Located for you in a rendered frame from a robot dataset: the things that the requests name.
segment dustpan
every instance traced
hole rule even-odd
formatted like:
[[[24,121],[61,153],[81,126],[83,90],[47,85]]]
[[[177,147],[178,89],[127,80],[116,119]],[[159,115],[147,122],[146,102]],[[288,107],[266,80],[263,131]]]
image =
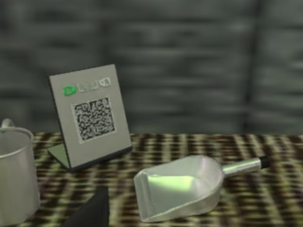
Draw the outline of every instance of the dustpan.
[[[140,219],[160,222],[210,212],[219,202],[225,177],[269,166],[267,157],[221,166],[207,156],[188,156],[146,168],[134,177]]]

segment white mug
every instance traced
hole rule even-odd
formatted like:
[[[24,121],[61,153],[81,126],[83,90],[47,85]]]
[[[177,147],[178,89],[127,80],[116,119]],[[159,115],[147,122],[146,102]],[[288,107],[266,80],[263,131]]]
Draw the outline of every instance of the white mug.
[[[40,207],[33,134],[5,119],[0,128],[0,227],[20,224]]]

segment patterned table surface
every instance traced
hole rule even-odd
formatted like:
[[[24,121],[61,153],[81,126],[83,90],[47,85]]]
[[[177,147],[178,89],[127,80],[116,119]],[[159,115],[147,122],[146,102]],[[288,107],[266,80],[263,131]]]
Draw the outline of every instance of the patterned table surface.
[[[37,133],[34,149],[42,205],[18,227],[59,227],[100,186],[108,186],[110,227],[301,227],[303,226],[303,136],[132,134],[134,150],[75,174],[46,149],[59,133]],[[146,224],[139,220],[133,177],[146,167],[188,155],[222,164],[267,155],[272,167],[227,178],[215,210],[200,216]]]

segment scoop pan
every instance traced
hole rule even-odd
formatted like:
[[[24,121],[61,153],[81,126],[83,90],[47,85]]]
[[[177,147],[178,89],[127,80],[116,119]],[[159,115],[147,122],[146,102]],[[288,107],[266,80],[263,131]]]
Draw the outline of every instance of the scoop pan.
[[[134,177],[140,219],[161,222],[213,210],[225,177],[270,166],[257,157],[221,166],[207,156],[188,156],[141,170]]]

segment qr code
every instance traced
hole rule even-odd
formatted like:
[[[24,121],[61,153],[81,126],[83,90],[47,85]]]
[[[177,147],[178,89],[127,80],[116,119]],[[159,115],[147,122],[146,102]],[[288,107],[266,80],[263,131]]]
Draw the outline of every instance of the qr code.
[[[116,131],[109,97],[72,105],[80,143]]]

